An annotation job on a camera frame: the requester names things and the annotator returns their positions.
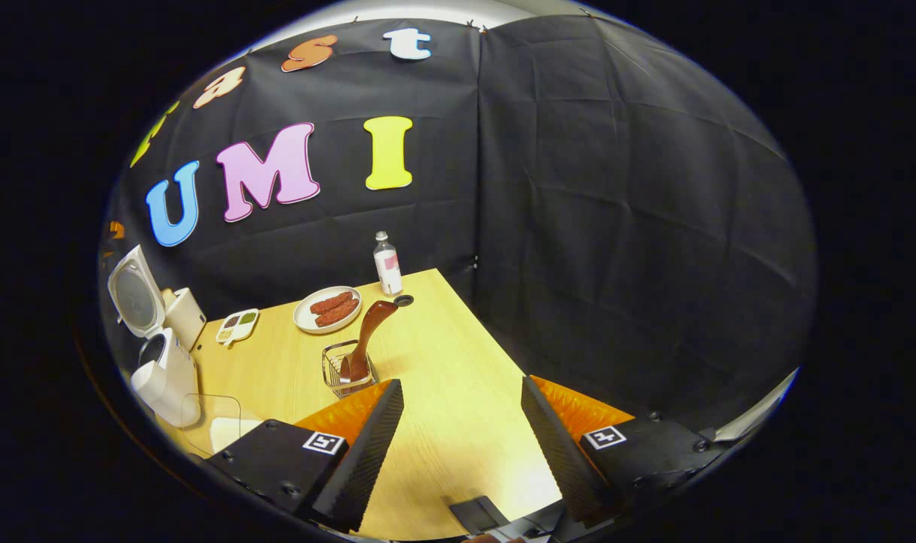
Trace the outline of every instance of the screw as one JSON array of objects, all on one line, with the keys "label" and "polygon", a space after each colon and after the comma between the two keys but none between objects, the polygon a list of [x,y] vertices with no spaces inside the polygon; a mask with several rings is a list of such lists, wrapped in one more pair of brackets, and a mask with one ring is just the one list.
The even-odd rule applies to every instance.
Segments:
[{"label": "screw", "polygon": [[300,497],[300,489],[296,488],[296,485],[292,482],[283,481],[283,483],[280,485],[280,490],[282,490],[284,494],[289,495],[291,498],[296,499]]}]

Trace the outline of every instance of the wire basket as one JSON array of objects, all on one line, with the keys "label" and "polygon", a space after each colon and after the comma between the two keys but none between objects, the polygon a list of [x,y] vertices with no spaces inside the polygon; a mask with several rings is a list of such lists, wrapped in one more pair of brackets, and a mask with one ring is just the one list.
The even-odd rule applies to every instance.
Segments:
[{"label": "wire basket", "polygon": [[341,379],[340,362],[344,357],[347,357],[347,355],[354,351],[353,348],[347,347],[356,344],[357,340],[352,339],[344,343],[330,345],[324,347],[323,353],[320,355],[320,370],[323,372],[323,383],[337,395],[337,398],[343,399],[350,396],[352,393],[357,392],[357,389],[354,388],[358,388],[358,386],[359,388],[365,388],[366,386],[378,384],[378,372],[375,371],[374,364],[371,362],[371,355],[366,353],[367,376],[363,379],[349,382]]}]

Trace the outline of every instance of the brown spatula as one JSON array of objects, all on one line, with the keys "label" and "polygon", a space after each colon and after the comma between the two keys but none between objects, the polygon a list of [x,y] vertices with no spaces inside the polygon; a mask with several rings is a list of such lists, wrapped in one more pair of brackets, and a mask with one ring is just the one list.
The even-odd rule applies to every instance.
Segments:
[{"label": "brown spatula", "polygon": [[[354,353],[341,358],[341,382],[354,382],[367,377],[367,343],[371,340],[371,334],[374,333],[374,330],[378,329],[379,324],[397,311],[397,308],[398,305],[396,303],[379,299],[374,302],[374,305],[371,305],[371,309],[367,310],[364,315],[364,322],[360,325],[360,339],[357,340],[357,347],[354,349]],[[367,388],[367,386],[354,386],[348,389],[347,393],[360,391],[360,389]]]}]

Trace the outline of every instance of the white appliance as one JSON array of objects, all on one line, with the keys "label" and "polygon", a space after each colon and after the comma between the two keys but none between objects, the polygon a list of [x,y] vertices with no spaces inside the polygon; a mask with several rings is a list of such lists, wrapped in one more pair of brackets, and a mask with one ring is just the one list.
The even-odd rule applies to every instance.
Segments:
[{"label": "white appliance", "polygon": [[189,289],[176,291],[167,304],[140,245],[116,265],[106,287],[126,327],[134,336],[147,339],[130,378],[133,390],[172,426],[196,423],[199,386],[188,349],[196,343],[206,318]]}]

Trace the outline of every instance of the bottle label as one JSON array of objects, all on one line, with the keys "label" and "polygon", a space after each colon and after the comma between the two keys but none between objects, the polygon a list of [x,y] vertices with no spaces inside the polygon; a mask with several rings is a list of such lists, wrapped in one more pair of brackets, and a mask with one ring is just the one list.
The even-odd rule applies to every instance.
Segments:
[{"label": "bottle label", "polygon": [[383,250],[374,255],[374,261],[378,265],[381,291],[385,295],[392,295],[392,293],[402,291],[403,285],[400,284],[400,266],[398,265],[397,252]]}]

